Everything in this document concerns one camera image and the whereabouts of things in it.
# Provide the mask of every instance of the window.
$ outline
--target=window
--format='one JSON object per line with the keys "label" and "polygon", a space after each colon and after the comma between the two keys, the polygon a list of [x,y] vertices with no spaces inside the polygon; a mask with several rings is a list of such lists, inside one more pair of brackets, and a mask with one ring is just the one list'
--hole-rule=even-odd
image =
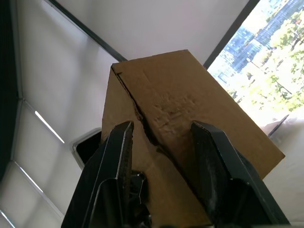
{"label": "window", "polygon": [[261,0],[208,71],[259,125],[304,104],[304,0]]}

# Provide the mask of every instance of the tree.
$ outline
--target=tree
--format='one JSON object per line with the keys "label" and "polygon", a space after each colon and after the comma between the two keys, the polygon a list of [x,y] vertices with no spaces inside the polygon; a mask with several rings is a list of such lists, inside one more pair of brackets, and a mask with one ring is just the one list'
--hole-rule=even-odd
{"label": "tree", "polygon": [[259,81],[251,84],[249,94],[251,103],[259,110],[270,107],[276,111],[293,111],[304,104],[304,88],[292,94],[278,83],[276,75],[269,74]]}
{"label": "tree", "polygon": [[298,82],[304,84],[304,50],[299,50],[294,52],[291,55],[291,58],[294,60],[293,67],[291,69],[291,73],[297,75],[293,78],[293,82]]}
{"label": "tree", "polygon": [[271,37],[270,44],[274,48],[279,47],[281,49],[291,45],[291,50],[293,50],[298,42],[303,43],[303,39],[304,11],[301,10],[284,21],[281,28]]}
{"label": "tree", "polygon": [[272,55],[272,50],[267,50],[265,54],[262,56],[261,63],[264,65]]}

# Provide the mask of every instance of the cardboard box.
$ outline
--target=cardboard box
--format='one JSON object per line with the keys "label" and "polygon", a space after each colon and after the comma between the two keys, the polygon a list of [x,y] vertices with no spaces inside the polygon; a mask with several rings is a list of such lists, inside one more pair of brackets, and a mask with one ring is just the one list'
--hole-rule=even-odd
{"label": "cardboard box", "polygon": [[190,132],[192,120],[224,130],[261,178],[284,158],[189,51],[113,64],[102,138],[115,125],[134,121],[132,169],[147,176],[147,206],[154,225],[209,224],[203,206],[189,187],[197,189],[199,183]]}

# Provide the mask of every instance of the white wall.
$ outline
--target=white wall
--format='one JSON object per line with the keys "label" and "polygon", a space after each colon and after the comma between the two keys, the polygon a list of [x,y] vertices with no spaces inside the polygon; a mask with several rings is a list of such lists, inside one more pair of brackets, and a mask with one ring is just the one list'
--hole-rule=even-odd
{"label": "white wall", "polygon": [[292,225],[304,225],[304,108],[292,113],[272,135],[285,158],[264,178]]}
{"label": "white wall", "polygon": [[189,49],[207,60],[248,0],[58,0],[126,59]]}
{"label": "white wall", "polygon": [[44,0],[17,0],[17,12],[23,95],[34,110],[23,103],[14,160],[41,191],[12,163],[0,186],[0,210],[17,228],[60,227],[81,175],[71,143],[101,127],[117,61]]}

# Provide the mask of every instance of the black frame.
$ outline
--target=black frame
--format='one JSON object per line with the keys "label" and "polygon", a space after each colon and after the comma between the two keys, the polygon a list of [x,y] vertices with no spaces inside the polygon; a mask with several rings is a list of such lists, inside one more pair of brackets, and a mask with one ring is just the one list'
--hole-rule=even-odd
{"label": "black frame", "polygon": [[244,20],[248,17],[248,15],[251,13],[251,11],[256,7],[256,5],[260,2],[260,0],[249,0],[249,2],[246,4],[246,6],[243,8],[241,13],[238,15],[238,17],[235,19],[235,21],[232,23],[226,34],[223,36],[223,38],[220,40],[218,45],[215,47],[209,58],[204,63],[204,67],[208,69],[213,61],[216,59],[216,57],[220,54],[220,52],[224,49],[226,44],[230,41],[230,39],[233,37],[233,35],[237,32],[238,28],[242,25]]}
{"label": "black frame", "polygon": [[74,23],[80,30],[86,33],[90,38],[92,38],[97,44],[99,44],[106,52],[108,52],[112,57],[114,57],[118,62],[126,61],[121,54],[119,54],[115,49],[108,45],[103,39],[101,39],[96,33],[89,29],[84,23],[78,20],[73,14],[71,14],[66,8],[60,5],[56,0],[47,0],[55,9],[57,9],[63,16],[68,18],[72,23]]}

